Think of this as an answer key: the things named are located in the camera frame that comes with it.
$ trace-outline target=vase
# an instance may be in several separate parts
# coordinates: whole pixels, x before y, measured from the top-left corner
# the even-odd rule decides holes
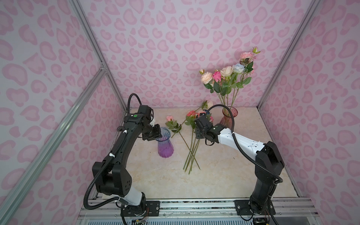
[[[161,127],[161,138],[157,138],[158,141],[158,153],[163,158],[168,158],[174,153],[174,147],[170,142],[171,132],[166,127]]]
[[[238,111],[234,107],[229,107],[231,113],[233,114],[234,118],[238,115]],[[222,114],[224,115],[223,118],[220,120],[220,124],[226,126],[227,128],[231,129],[233,122],[231,120],[231,116],[229,111],[225,108],[222,109]]]

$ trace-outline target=red glass vase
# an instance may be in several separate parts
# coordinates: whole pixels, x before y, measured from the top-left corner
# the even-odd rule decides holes
[[[231,110],[231,113],[234,117],[238,115],[238,111],[234,107],[229,107]],[[231,116],[229,114],[229,111],[225,108],[222,109],[222,114],[224,115],[223,118],[220,120],[220,124],[226,126],[227,128],[231,129],[231,126],[233,125],[233,122],[231,120]]]

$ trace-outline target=beige table surface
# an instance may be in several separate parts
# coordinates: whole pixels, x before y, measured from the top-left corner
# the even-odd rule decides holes
[[[235,132],[264,143],[271,141],[256,108],[238,108]],[[166,126],[166,116],[183,122],[189,108],[154,109],[156,123]],[[222,118],[221,108],[211,110],[214,124]],[[190,144],[191,128],[183,125],[181,134]],[[157,141],[138,139],[131,150],[126,169],[132,176],[132,185],[144,192],[147,199],[155,198],[246,198],[252,194],[255,183],[255,166],[237,149],[215,143],[206,146],[201,140],[190,175],[183,171],[189,153],[179,134],[170,139],[174,153],[162,158],[157,152]],[[283,169],[284,182],[275,190],[274,197],[297,197],[290,179]]]

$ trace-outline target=wall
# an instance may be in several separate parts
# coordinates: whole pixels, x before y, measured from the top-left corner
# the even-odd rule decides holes
[[[66,0],[0,3],[0,204],[99,69]]]
[[[236,105],[257,105],[310,0],[81,0],[126,99],[152,107],[217,99],[200,82],[258,46],[253,81]]]
[[[91,167],[107,155],[122,115],[104,77],[10,224],[73,224],[93,179]]]
[[[359,10],[324,1],[261,109],[324,225],[360,221]]]

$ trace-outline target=hot pink rose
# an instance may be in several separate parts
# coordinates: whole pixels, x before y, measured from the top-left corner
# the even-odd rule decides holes
[[[189,111],[186,116],[193,116],[195,117],[196,112],[194,110]]]
[[[167,116],[167,117],[166,117],[166,120],[167,120],[167,121],[174,120],[174,117],[173,117],[173,116]]]
[[[243,53],[241,53],[241,55],[240,55],[240,59],[247,59],[247,58],[251,58],[251,57],[252,57],[252,55],[253,55],[253,53],[252,53],[252,52],[243,52]]]
[[[219,82],[221,80],[221,73],[220,71],[216,71],[214,75],[212,76],[216,82]]]

